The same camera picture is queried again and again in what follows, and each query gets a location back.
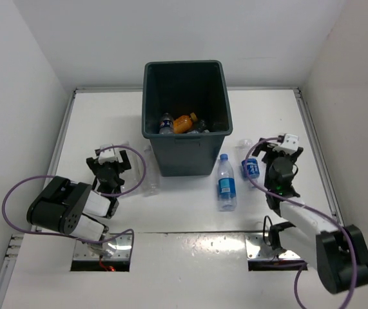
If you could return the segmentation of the large clear bottle white cap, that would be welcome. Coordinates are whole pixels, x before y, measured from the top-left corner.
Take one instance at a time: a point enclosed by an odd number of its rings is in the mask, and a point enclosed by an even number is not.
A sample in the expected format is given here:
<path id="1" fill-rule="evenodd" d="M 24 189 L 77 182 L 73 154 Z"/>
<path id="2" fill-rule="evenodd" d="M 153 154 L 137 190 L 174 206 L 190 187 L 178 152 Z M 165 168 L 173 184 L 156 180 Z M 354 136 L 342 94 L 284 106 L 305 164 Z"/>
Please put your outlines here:
<path id="1" fill-rule="evenodd" d="M 129 149 L 118 148 L 118 152 L 121 151 L 124 151 L 126 153 L 126 156 L 128 157 L 129 163 L 131 165 L 131 169 L 125 170 L 121 174 L 121 178 L 124 180 L 124 185 L 121 187 L 121 192 L 126 192 L 136 186 L 141 176 L 137 155 Z"/>

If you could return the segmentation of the blue label crushed bottle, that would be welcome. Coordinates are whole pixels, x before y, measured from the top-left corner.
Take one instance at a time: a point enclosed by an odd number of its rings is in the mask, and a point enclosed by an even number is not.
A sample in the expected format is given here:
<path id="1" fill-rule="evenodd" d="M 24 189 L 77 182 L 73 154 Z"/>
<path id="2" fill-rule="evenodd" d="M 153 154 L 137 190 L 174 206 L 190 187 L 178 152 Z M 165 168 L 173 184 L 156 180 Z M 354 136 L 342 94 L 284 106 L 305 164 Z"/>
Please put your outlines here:
<path id="1" fill-rule="evenodd" d="M 249 179 L 251 178 L 257 183 L 260 177 L 257 158 L 253 155 L 249 155 L 248 158 L 246 158 L 247 153 L 252 146 L 252 140 L 242 139 L 238 141 L 238 144 L 235 147 L 237 164 L 241 173 L 241 178 L 250 190 L 253 190 L 255 186 L 249 181 Z"/>

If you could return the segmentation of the blue cap water bottle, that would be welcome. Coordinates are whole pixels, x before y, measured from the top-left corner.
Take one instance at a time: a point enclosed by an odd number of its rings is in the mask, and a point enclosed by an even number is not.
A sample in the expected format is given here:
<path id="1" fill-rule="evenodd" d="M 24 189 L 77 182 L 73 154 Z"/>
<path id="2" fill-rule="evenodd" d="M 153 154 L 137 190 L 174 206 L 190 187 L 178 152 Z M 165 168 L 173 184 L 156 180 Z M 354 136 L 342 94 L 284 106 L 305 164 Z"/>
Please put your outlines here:
<path id="1" fill-rule="evenodd" d="M 220 211 L 234 211 L 237 206 L 235 177 L 228 155 L 223 153 L 217 169 L 218 204 Z"/>

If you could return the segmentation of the small clear bottle white cap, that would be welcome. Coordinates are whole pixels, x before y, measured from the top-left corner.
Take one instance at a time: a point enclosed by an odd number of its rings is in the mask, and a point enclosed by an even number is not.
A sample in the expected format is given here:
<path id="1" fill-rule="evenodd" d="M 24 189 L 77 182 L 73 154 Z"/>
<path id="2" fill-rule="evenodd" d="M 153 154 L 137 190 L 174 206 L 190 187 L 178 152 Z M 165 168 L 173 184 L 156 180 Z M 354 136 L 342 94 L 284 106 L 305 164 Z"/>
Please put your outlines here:
<path id="1" fill-rule="evenodd" d="M 144 186 L 144 195 L 157 195 L 160 191 L 160 179 L 155 155 L 150 145 L 144 148 L 144 159 L 146 163 L 146 176 L 142 184 Z"/>

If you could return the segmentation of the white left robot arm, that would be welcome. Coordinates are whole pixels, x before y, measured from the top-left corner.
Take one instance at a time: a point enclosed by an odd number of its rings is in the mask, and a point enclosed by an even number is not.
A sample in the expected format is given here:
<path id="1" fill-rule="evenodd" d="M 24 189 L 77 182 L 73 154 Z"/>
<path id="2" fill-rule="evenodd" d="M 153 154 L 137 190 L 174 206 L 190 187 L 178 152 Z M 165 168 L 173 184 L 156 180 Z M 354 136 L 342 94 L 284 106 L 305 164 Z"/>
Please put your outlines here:
<path id="1" fill-rule="evenodd" d="M 86 159 L 95 179 L 92 184 L 75 183 L 55 176 L 29 206 L 26 220 L 32 225 L 87 241 L 102 241 L 108 227 L 96 218 L 110 219 L 119 206 L 116 194 L 131 169 L 127 152 L 108 149 Z"/>

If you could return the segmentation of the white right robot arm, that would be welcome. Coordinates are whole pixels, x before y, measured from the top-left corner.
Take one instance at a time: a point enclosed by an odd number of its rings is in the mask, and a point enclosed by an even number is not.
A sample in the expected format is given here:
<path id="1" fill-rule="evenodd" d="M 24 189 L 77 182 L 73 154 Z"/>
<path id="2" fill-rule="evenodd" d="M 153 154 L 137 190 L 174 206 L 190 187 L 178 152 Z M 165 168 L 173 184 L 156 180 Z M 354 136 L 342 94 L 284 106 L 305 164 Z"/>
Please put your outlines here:
<path id="1" fill-rule="evenodd" d="M 298 137 L 284 134 L 261 138 L 248 152 L 264 153 L 264 185 L 269 208 L 284 222 L 272 225 L 269 244 L 274 250 L 291 250 L 313 267 L 331 294 L 368 285 L 368 248 L 361 230 L 342 226 L 324 213 L 305 205 L 293 187 L 296 161 L 302 154 Z"/>

